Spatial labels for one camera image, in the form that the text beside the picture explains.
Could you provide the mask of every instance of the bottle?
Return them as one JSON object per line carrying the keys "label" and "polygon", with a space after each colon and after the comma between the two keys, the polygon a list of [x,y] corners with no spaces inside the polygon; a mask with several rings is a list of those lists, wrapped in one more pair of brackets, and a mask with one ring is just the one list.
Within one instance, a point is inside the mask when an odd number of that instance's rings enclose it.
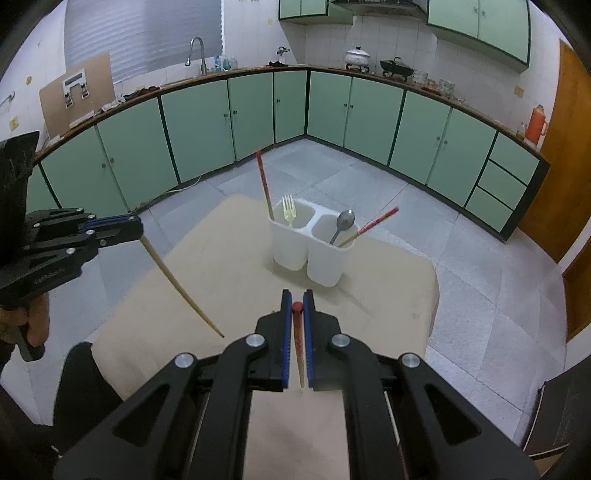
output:
{"label": "bottle", "polygon": [[537,145],[540,141],[540,137],[546,134],[548,123],[546,123],[546,114],[544,113],[544,107],[538,105],[531,112],[530,124],[525,132],[525,138]]}

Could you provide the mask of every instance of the countertop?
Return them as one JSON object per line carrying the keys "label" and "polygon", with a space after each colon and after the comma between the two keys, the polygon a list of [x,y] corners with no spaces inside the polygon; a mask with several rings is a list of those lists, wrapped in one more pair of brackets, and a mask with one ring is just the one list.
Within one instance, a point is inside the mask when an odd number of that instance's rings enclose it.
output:
{"label": "countertop", "polygon": [[51,152],[53,152],[59,146],[66,143],[69,139],[75,137],[77,134],[92,127],[93,125],[96,125],[100,121],[102,121],[106,118],[109,118],[112,115],[115,115],[115,114],[117,114],[123,110],[126,110],[134,105],[137,105],[138,103],[144,102],[146,100],[150,100],[152,98],[156,98],[157,96],[163,95],[165,93],[170,93],[175,90],[182,90],[182,89],[190,87],[190,86],[198,85],[200,83],[213,82],[215,80],[220,80],[223,78],[229,78],[229,77],[233,77],[233,76],[241,76],[241,75],[252,74],[252,73],[263,73],[263,72],[274,72],[274,71],[280,72],[283,70],[312,70],[315,72],[347,74],[352,77],[358,77],[358,78],[373,80],[374,82],[381,82],[381,83],[386,83],[389,85],[395,85],[397,87],[404,88],[405,90],[416,92],[419,95],[423,95],[425,97],[437,100],[438,102],[445,103],[446,105],[449,105],[457,110],[460,110],[460,111],[490,125],[492,128],[499,130],[500,132],[505,134],[507,137],[510,137],[512,140],[519,143],[520,146],[525,148],[532,155],[536,156],[539,160],[547,163],[547,160],[540,154],[540,152],[538,152],[536,149],[531,148],[529,145],[527,145],[527,144],[523,143],[521,140],[519,140],[515,136],[515,132],[513,130],[509,129],[505,125],[502,125],[500,122],[497,122],[496,120],[488,117],[487,115],[484,115],[482,112],[479,112],[478,110],[471,108],[470,106],[459,103],[458,101],[456,101],[454,99],[447,99],[447,98],[437,95],[435,93],[431,93],[426,90],[423,90],[422,88],[420,88],[416,85],[413,85],[412,83],[404,83],[404,82],[400,82],[398,80],[394,80],[394,79],[388,78],[388,77],[378,76],[378,75],[369,74],[369,73],[353,72],[350,70],[338,69],[338,68],[334,68],[334,67],[319,67],[319,66],[305,65],[305,64],[286,66],[286,67],[262,66],[262,67],[248,67],[248,68],[241,68],[241,69],[233,69],[228,72],[208,73],[206,75],[201,75],[201,76],[193,77],[193,78],[190,78],[187,80],[181,80],[178,82],[170,83],[168,85],[164,85],[156,90],[153,90],[152,92],[147,92],[144,95],[133,98],[132,100],[128,100],[125,103],[122,103],[114,108],[111,108],[110,110],[107,110],[104,113],[99,113],[99,114],[95,115],[93,118],[90,118],[87,121],[84,121],[81,124],[77,125],[76,127],[72,128],[65,135],[63,135],[57,142],[55,142],[49,146],[46,146],[43,149],[41,149],[40,151],[38,151],[36,154],[35,163],[36,164],[39,163],[46,156],[48,156]]}

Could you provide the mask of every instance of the faucet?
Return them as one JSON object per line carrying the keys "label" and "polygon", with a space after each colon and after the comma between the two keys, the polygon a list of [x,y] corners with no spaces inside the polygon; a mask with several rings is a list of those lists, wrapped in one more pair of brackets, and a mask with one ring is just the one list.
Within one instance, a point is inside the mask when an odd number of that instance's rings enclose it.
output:
{"label": "faucet", "polygon": [[199,40],[199,46],[201,47],[201,75],[204,75],[207,73],[207,67],[205,66],[205,47],[203,46],[203,40],[201,37],[193,37],[191,39],[191,48],[189,49],[189,57],[185,62],[185,66],[191,66],[191,53],[193,53],[193,42],[195,42],[195,40]]}

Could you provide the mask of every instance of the window blinds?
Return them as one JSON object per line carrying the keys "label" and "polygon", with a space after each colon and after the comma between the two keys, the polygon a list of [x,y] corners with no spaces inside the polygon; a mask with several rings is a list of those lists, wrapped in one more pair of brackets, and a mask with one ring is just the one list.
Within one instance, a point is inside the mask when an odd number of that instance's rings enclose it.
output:
{"label": "window blinds", "polygon": [[[195,35],[206,57],[222,54],[222,0],[68,0],[66,68],[108,51],[120,82],[184,63]],[[192,57],[199,57],[197,41]]]}

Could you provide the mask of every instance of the cooking pot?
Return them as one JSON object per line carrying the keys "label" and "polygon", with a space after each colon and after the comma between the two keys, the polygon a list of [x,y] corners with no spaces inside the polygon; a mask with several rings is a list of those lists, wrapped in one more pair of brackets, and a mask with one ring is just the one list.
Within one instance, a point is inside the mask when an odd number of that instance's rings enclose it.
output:
{"label": "cooking pot", "polygon": [[369,65],[370,57],[371,55],[366,51],[361,50],[361,47],[355,47],[351,50],[347,50],[347,53],[345,54],[345,63],[366,67]]}

